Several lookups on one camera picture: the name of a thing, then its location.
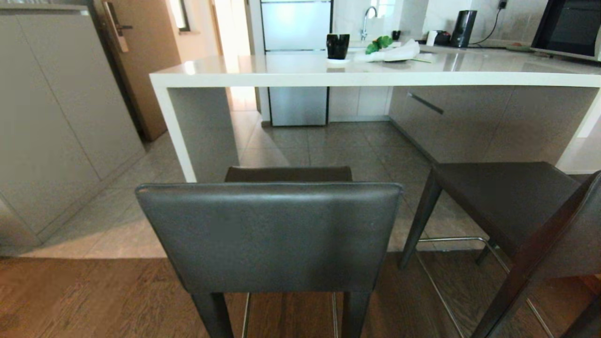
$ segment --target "backsplash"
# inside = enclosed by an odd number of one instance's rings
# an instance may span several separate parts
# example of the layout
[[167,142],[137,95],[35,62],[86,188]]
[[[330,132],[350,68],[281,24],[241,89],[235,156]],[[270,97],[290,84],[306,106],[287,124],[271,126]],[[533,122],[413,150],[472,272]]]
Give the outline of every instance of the backsplash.
[[[378,18],[367,20],[367,40],[400,29],[402,40],[425,39],[430,30],[452,32],[461,10],[477,10],[471,41],[490,33],[498,0],[334,0],[333,32],[349,33],[359,40],[366,9],[373,5]],[[547,0],[509,0],[499,14],[491,40],[519,41],[530,44],[536,34]]]

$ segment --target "stainless steel refrigerator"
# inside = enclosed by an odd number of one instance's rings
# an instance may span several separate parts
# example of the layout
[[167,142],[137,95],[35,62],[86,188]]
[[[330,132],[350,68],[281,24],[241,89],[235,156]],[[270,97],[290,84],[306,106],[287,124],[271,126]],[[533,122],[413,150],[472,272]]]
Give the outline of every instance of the stainless steel refrigerator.
[[[331,1],[261,0],[265,53],[323,54],[331,29]],[[274,126],[323,126],[327,87],[270,87]]]

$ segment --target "faucet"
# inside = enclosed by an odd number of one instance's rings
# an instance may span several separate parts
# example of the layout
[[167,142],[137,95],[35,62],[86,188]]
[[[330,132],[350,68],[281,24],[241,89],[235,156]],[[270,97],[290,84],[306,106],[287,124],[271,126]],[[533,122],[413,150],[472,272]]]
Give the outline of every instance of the faucet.
[[361,30],[361,41],[365,41],[367,37],[367,14],[369,14],[371,9],[374,9],[374,13],[376,14],[374,17],[377,17],[377,9],[374,6],[370,6],[370,8],[365,11],[365,16],[363,17],[363,29]]

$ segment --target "wooden floor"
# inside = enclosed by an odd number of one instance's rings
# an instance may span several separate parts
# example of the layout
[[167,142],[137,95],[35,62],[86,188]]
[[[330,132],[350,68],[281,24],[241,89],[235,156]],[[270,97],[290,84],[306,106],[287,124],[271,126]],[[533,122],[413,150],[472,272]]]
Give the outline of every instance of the wooden floor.
[[[422,253],[466,333],[477,325],[504,275],[493,257],[473,251]],[[386,258],[362,337],[458,337],[413,258],[398,271]],[[592,291],[578,278],[553,280],[533,301],[559,336]],[[234,333],[246,295],[228,294]],[[338,296],[341,318],[342,296]],[[255,294],[249,337],[333,337],[329,293]],[[524,306],[501,337],[545,337]],[[166,259],[0,259],[0,337],[208,337]]]

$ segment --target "bar stool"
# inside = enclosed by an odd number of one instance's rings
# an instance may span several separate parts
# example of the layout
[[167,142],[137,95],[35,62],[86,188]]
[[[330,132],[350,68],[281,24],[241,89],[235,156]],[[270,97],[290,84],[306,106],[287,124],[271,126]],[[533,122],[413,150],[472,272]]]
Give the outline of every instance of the bar stool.
[[[419,239],[443,189],[490,236],[489,241]],[[407,265],[418,242],[453,240],[483,241],[485,248],[477,262],[487,253],[493,253],[508,273],[472,338],[489,337],[523,300],[552,337],[527,296],[538,282],[547,278],[601,272],[601,171],[580,185],[544,162],[434,165],[398,267],[403,269]],[[494,245],[511,257],[515,264],[511,271],[493,250]],[[435,281],[431,277],[430,280],[438,291]],[[438,294],[457,332],[464,337],[453,312],[441,293]]]
[[351,181],[349,167],[230,168],[136,196],[212,338],[234,336],[224,292],[248,293],[244,337],[251,293],[305,291],[344,292],[341,337],[359,338],[402,188]]

